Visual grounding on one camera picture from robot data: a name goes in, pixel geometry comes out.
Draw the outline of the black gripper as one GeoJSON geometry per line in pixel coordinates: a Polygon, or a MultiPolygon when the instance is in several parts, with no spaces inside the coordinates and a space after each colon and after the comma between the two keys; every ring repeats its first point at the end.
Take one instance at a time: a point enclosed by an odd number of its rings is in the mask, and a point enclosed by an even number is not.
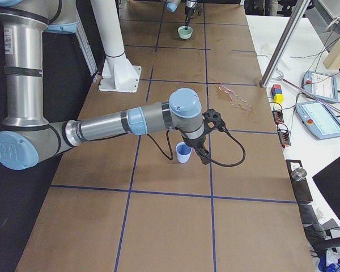
{"type": "Polygon", "coordinates": [[[205,147],[206,136],[200,136],[196,139],[187,139],[186,144],[189,147],[194,148],[196,154],[201,159],[201,162],[204,165],[210,164],[210,153],[206,150],[205,147]]]}
{"type": "Polygon", "coordinates": [[[186,6],[185,7],[185,14],[186,14],[186,18],[185,18],[185,23],[184,23],[184,29],[187,30],[190,24],[190,17],[194,17],[194,14],[196,12],[196,8],[197,6],[193,6],[193,7],[189,7],[186,6]]]}

